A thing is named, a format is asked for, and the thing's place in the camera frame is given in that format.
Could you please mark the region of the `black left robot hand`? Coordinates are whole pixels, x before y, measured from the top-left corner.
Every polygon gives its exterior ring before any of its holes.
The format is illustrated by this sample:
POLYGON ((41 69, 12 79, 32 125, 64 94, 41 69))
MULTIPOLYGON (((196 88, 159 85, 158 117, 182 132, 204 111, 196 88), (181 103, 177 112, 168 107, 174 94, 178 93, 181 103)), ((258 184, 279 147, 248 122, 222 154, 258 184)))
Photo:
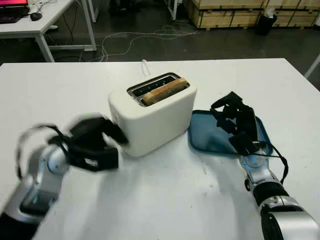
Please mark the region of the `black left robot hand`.
POLYGON ((77 146, 89 151, 102 152, 109 147, 104 135, 118 144, 129 143, 121 128, 103 115, 79 118, 70 126, 69 133, 77 146))

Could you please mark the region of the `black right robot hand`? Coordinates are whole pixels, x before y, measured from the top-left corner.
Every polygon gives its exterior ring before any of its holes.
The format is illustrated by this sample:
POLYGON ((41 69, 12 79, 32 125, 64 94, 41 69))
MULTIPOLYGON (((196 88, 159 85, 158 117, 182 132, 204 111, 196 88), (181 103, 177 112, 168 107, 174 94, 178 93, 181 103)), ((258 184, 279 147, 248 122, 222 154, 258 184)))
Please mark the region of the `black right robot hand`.
POLYGON ((258 140, 258 127, 254 109, 243 103, 235 92, 217 100, 210 106, 217 126, 234 136, 244 132, 251 141, 258 140))

